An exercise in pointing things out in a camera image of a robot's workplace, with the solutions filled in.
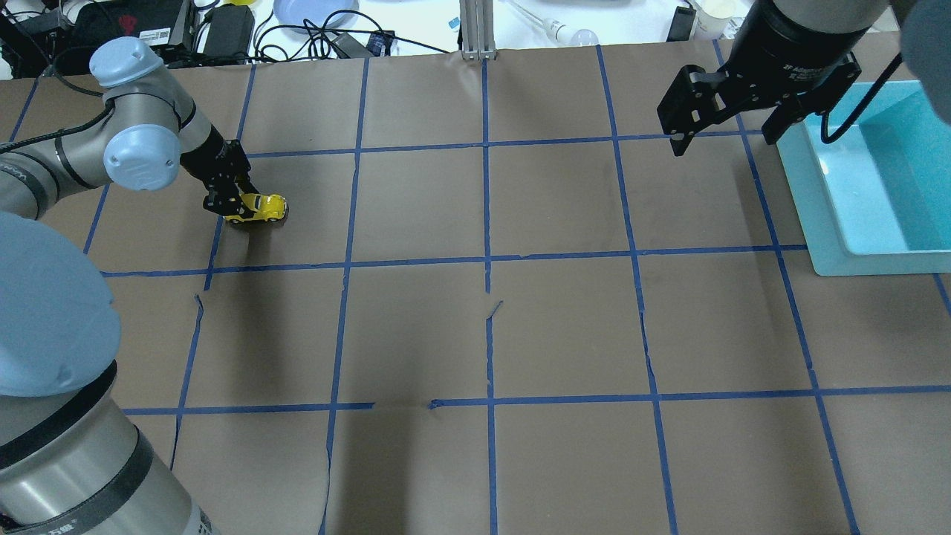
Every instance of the metal bracket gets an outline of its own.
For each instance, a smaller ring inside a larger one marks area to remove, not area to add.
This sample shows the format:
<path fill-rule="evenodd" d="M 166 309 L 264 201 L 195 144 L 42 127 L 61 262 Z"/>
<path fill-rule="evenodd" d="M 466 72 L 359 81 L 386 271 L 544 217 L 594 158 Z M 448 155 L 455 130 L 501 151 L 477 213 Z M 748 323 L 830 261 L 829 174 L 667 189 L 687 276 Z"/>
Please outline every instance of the metal bracket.
<path fill-rule="evenodd" d="M 493 0 L 459 0 L 459 32 L 466 60 L 495 59 Z"/>

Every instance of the light blue cap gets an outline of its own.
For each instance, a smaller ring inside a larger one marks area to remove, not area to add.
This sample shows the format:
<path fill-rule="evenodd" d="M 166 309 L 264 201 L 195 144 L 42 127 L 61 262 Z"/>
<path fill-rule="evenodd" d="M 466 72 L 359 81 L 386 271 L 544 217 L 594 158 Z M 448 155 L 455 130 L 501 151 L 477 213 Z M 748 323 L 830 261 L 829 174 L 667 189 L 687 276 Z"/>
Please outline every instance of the light blue cap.
<path fill-rule="evenodd" d="M 162 58 L 138 37 L 118 37 L 92 54 L 89 72 L 108 89 L 138 80 L 162 65 Z"/>
<path fill-rule="evenodd" d="M 119 350 L 112 292 L 85 254 L 42 223 L 0 211 L 0 395 L 81 388 Z"/>
<path fill-rule="evenodd" d="M 159 125 L 135 125 L 112 137 L 103 153 L 109 178 L 123 188 L 162 189 L 178 176 L 182 143 Z"/>

